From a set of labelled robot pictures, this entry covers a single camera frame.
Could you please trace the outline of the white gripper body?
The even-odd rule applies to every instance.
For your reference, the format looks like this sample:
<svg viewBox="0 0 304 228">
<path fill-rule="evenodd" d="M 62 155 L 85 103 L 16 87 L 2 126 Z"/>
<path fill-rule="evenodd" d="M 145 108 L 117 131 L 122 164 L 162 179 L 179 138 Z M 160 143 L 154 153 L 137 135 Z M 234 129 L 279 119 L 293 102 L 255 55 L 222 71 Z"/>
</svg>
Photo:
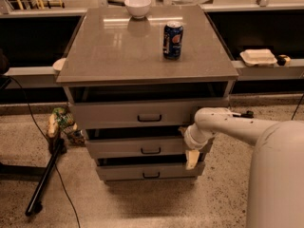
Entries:
<svg viewBox="0 0 304 228">
<path fill-rule="evenodd" d="M 212 132 L 199 129 L 195 123 L 189 125 L 184 132 L 184 142 L 192 150 L 202 149 L 213 137 Z"/>
</svg>

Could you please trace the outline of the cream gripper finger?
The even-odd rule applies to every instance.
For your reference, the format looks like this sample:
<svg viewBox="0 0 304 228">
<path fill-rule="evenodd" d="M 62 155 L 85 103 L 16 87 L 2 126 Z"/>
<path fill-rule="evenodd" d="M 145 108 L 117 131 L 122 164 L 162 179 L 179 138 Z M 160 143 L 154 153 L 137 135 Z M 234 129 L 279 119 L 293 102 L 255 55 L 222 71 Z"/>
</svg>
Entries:
<svg viewBox="0 0 304 228">
<path fill-rule="evenodd" d="M 186 155 L 186 169 L 187 170 L 192 170 L 196 167 L 200 152 L 198 150 L 187 150 L 185 152 Z"/>
</svg>

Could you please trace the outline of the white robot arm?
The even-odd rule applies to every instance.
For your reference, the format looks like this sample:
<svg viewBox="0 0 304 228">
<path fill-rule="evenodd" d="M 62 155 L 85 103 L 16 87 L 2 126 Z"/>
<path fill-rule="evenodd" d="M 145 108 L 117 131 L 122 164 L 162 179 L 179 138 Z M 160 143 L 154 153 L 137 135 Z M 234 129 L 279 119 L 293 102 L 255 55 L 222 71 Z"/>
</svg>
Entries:
<svg viewBox="0 0 304 228">
<path fill-rule="evenodd" d="M 227 108 L 202 108 L 183 132 L 188 170 L 218 133 L 254 148 L 246 228 L 304 228 L 304 122 L 250 119 Z"/>
</svg>

